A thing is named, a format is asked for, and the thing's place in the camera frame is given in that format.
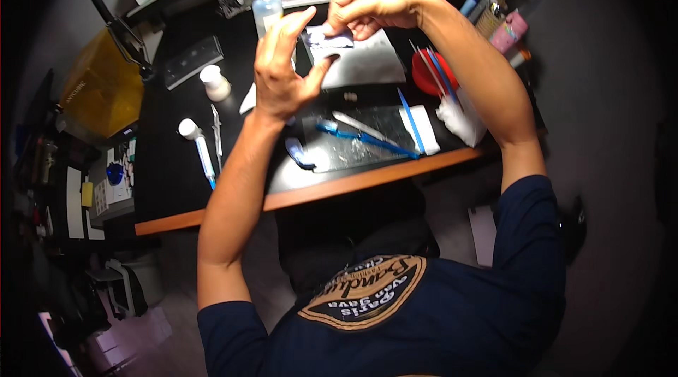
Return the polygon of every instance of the pink container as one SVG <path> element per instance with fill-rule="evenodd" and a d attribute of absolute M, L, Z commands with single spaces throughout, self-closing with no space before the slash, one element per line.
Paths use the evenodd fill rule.
<path fill-rule="evenodd" d="M 520 40 L 523 34 L 528 30 L 528 23 L 525 22 L 518 12 L 513 11 L 506 16 L 506 20 L 499 25 L 499 28 L 492 34 L 489 42 L 502 53 Z"/>

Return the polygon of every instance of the navy blue t-shirt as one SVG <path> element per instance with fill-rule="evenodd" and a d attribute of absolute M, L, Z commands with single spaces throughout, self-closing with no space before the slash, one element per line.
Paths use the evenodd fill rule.
<path fill-rule="evenodd" d="M 216 376 L 524 375 L 555 338 L 565 263 L 551 183 L 530 176 L 497 210 L 492 269 L 382 255 L 337 274 L 269 336 L 249 302 L 198 313 Z"/>

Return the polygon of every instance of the forearm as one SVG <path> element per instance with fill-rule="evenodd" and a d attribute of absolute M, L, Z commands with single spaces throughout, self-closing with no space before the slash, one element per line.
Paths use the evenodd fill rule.
<path fill-rule="evenodd" d="M 536 140 L 530 98 L 504 56 L 445 0 L 423 0 L 420 15 L 421 29 L 497 143 L 504 148 Z"/>
<path fill-rule="evenodd" d="M 283 125 L 256 109 L 245 119 L 209 198 L 198 237 L 200 263 L 228 265 L 240 259 L 259 220 L 270 155 Z"/>

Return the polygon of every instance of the gray floor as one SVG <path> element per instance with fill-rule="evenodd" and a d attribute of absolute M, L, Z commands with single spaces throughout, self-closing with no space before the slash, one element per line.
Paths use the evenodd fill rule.
<path fill-rule="evenodd" d="M 543 0 L 527 16 L 528 42 L 542 64 L 536 94 L 549 129 L 548 172 L 559 201 L 581 194 L 589 217 L 587 242 L 567 274 L 561 332 L 536 375 L 606 370 L 656 274 L 663 236 L 655 220 L 652 146 L 660 89 L 638 23 L 624 6 L 624 0 Z M 488 167 L 424 188 L 427 220 L 444 257 L 475 262 L 465 207 L 479 186 L 497 184 L 499 173 Z M 195 326 L 196 238 L 163 236 L 167 296 L 159 307 L 172 334 L 139 353 L 125 368 L 129 376 L 205 374 Z M 293 301 L 271 214 L 262 216 L 248 245 L 244 273 L 270 331 Z"/>

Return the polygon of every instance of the white label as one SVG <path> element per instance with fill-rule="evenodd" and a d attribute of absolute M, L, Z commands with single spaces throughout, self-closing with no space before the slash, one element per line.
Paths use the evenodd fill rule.
<path fill-rule="evenodd" d="M 262 21 L 264 22 L 264 28 L 266 29 L 266 32 L 268 32 L 268 30 L 270 30 L 270 27 L 272 27 L 276 22 L 278 22 L 282 17 L 283 17 L 282 12 L 277 15 L 264 16 L 262 18 Z"/>

